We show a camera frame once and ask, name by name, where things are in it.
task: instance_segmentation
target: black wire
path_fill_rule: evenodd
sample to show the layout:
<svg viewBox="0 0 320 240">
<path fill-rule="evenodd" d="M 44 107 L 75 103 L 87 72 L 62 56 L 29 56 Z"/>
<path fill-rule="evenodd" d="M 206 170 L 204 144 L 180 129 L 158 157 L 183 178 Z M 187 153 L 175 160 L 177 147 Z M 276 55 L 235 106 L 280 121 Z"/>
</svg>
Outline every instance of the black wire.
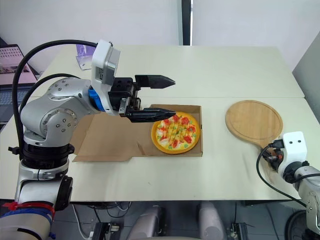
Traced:
<svg viewBox="0 0 320 240">
<path fill-rule="evenodd" d="M 267 145 L 264 149 L 262 149 L 262 151 L 260 152 L 258 158 L 256 159 L 255 168 L 256 168 L 256 172 L 258 173 L 260 179 L 261 179 L 268 187 L 272 188 L 272 189 L 275 190 L 276 192 L 278 192 L 278 193 L 286 196 L 287 198 L 292 199 L 293 201 L 296 201 L 297 203 L 299 203 L 299 204 L 301 204 L 302 206 L 306 207 L 306 205 L 305 205 L 302 201 L 300 201 L 300 200 L 294 198 L 293 196 L 290 196 L 289 194 L 286 194 L 286 193 L 284 193 L 283 191 L 275 188 L 274 186 L 272 186 L 271 184 L 269 184 L 269 183 L 262 177 L 262 175 L 261 175 L 261 173 L 260 173 L 260 170 L 259 170 L 259 162 L 260 162 L 260 158 L 261 158 L 262 154 L 264 154 L 264 152 L 265 152 L 269 147 L 270 147 L 270 146 Z"/>
<path fill-rule="evenodd" d="M 91 208 L 91 209 L 97 209 L 97 210 L 106 210 L 106 209 L 114 209 L 116 208 L 117 206 L 119 206 L 120 203 L 117 203 L 115 205 L 111 205 L 111 206 L 106 206 L 106 207 L 96 207 L 96 206 L 87 206 L 88 208 Z"/>
<path fill-rule="evenodd" d="M 99 223 L 101 223 L 100 217 L 99 217 L 99 215 L 98 215 L 97 210 L 96 210 L 95 207 L 93 207 L 93 211 L 94 211 L 94 213 L 95 213 L 95 215 L 96 215 L 96 218 L 98 219 Z"/>
<path fill-rule="evenodd" d="M 119 219 L 119 218 L 123 218 L 123 217 L 128 213 L 130 207 L 131 207 L 131 205 L 128 205 L 127 210 L 126 210 L 125 213 L 124 213 L 123 215 L 121 215 L 121 216 L 113 216 L 113 215 L 111 215 L 110 212 L 108 211 L 108 208 L 106 209 L 106 212 L 108 213 L 108 215 L 109 215 L 111 218 Z"/>
<path fill-rule="evenodd" d="M 57 45 L 65 45 L 65 44 L 81 44 L 81 45 L 86 45 L 94 48 L 97 46 L 97 44 L 94 42 L 83 41 L 83 40 L 73 40 L 73 39 L 46 42 L 29 51 L 23 57 L 17 69 L 15 70 L 15 74 L 12 81 L 12 107 L 13 107 L 13 115 L 14 115 L 16 132 L 17 132 L 18 141 L 19 141 L 20 158 L 22 157 L 22 150 L 24 146 L 24 130 L 23 130 L 23 125 L 19 116 L 19 109 L 18 109 L 18 84 L 19 84 L 20 75 L 25 65 L 36 53 L 46 48 L 50 48 Z"/>
<path fill-rule="evenodd" d="M 22 112 L 22 109 L 26 106 L 27 101 L 29 100 L 30 96 L 32 95 L 32 93 L 43 83 L 45 83 L 46 81 L 50 80 L 50 79 L 54 79 L 54 78 L 60 78 L 60 77 L 66 77 L 66 78 L 79 78 L 77 76 L 71 75 L 71 74 L 67 74 L 67 73 L 56 73 L 56 74 L 52 74 L 49 76 L 46 76 L 44 78 L 42 78 L 41 80 L 37 81 L 35 84 L 32 85 L 32 87 L 29 89 L 29 91 L 25 94 L 21 104 L 20 104 L 20 115 Z"/>
<path fill-rule="evenodd" d="M 308 174 L 308 175 L 304 175 L 301 176 L 299 178 L 297 178 L 296 180 L 294 180 L 294 183 L 301 181 L 302 179 L 307 179 L 307 178 L 312 178 L 312 177 L 319 177 L 320 173 L 313 173 L 313 174 Z"/>
<path fill-rule="evenodd" d="M 236 223 L 237 220 L 237 201 L 235 201 L 235 205 L 234 205 L 234 221 L 233 223 Z"/>
<path fill-rule="evenodd" d="M 280 240 L 280 239 L 279 239 L 279 236 L 278 236 L 278 233 L 277 233 L 277 230 L 276 230 L 276 226 L 275 226 L 275 223 L 274 223 L 274 219 L 273 219 L 272 214 L 271 214 L 271 212 L 270 212 L 270 209 L 269 209 L 269 207 L 268 207 L 267 204 L 265 205 L 265 207 L 266 207 L 266 210 L 267 210 L 268 213 L 269 213 L 269 216 L 270 216 L 270 219 L 271 219 L 271 223 L 272 223 L 272 227 L 273 227 L 274 233 L 275 233 L 275 235 L 276 235 L 276 239 Z"/>
</svg>

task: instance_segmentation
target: cardboard box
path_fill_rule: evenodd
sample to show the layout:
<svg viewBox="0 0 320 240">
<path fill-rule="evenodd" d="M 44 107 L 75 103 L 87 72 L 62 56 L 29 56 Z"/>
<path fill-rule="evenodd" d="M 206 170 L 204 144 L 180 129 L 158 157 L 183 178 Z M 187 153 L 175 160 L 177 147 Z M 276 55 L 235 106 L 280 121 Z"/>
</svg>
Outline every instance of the cardboard box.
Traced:
<svg viewBox="0 0 320 240">
<path fill-rule="evenodd" d="M 132 157 L 201 157 L 203 154 L 201 106 L 154 104 L 163 108 L 191 114 L 199 123 L 199 142 L 182 154 L 166 154 L 151 140 L 153 122 L 132 123 L 126 117 L 110 116 L 104 112 L 85 116 L 75 129 L 71 144 L 77 155 L 74 162 L 127 161 Z"/>
</svg>

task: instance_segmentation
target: orange plate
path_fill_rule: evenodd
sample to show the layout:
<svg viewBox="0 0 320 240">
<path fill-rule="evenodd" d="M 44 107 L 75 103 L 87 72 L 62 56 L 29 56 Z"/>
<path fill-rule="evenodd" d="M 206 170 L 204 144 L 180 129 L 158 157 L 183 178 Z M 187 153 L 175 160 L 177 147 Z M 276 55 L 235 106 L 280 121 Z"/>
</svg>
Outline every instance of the orange plate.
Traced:
<svg viewBox="0 0 320 240">
<path fill-rule="evenodd" d="M 201 130 L 200 130 L 200 127 L 199 127 L 199 124 L 198 124 L 197 120 L 193 116 L 191 116 L 188 113 L 181 112 L 181 111 L 177 111 L 176 115 L 178 115 L 179 117 L 181 115 L 183 115 L 183 116 L 187 117 L 189 120 L 192 121 L 192 124 L 195 125 L 196 137 L 195 137 L 194 142 L 191 145 L 189 145 L 187 148 L 185 148 L 185 149 L 168 150 L 168 149 L 164 148 L 163 146 L 161 146 L 157 141 L 156 132 L 157 132 L 157 127 L 161 123 L 161 121 L 156 121 L 153 124 L 152 129 L 151 129 L 151 139 L 152 139 L 153 144 L 156 146 L 156 148 L 159 149 L 160 151 L 166 153 L 166 154 L 182 154 L 182 153 L 185 153 L 185 152 L 191 150 L 198 143 L 199 138 L 200 138 Z"/>
</svg>

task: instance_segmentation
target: toy pizza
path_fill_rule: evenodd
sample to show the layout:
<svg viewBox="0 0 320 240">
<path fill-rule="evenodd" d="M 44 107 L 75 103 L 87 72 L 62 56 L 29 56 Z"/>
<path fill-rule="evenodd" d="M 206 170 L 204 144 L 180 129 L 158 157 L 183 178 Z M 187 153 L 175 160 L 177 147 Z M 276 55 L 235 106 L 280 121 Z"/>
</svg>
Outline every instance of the toy pizza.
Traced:
<svg viewBox="0 0 320 240">
<path fill-rule="evenodd" d="M 167 154 L 182 154 L 191 150 L 200 137 L 200 127 L 193 116 L 177 111 L 176 115 L 153 124 L 153 144 Z"/>
</svg>

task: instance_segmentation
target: white wall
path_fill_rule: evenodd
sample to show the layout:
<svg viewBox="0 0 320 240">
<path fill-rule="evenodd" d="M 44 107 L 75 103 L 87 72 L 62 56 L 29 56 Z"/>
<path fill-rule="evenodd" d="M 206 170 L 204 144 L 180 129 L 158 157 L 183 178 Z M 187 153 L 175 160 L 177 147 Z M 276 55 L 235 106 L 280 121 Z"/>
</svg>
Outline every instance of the white wall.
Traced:
<svg viewBox="0 0 320 240">
<path fill-rule="evenodd" d="M 320 31 L 320 0 L 193 0 L 193 45 L 277 46 L 293 70 Z"/>
<path fill-rule="evenodd" d="M 24 54 L 60 39 L 178 45 L 179 12 L 180 0 L 0 0 L 0 37 Z M 45 70 L 58 48 L 39 53 L 30 64 Z"/>
</svg>

